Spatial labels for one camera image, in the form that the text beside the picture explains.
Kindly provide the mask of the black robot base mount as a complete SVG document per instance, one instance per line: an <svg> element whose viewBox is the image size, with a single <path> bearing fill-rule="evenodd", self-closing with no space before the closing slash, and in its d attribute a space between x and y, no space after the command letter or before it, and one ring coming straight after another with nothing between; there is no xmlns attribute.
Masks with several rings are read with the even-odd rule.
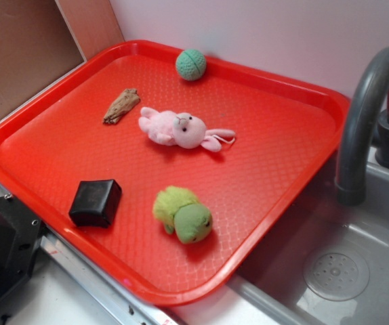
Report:
<svg viewBox="0 0 389 325"><path fill-rule="evenodd" d="M43 227L23 202L0 196L0 302L32 276Z"/></svg>

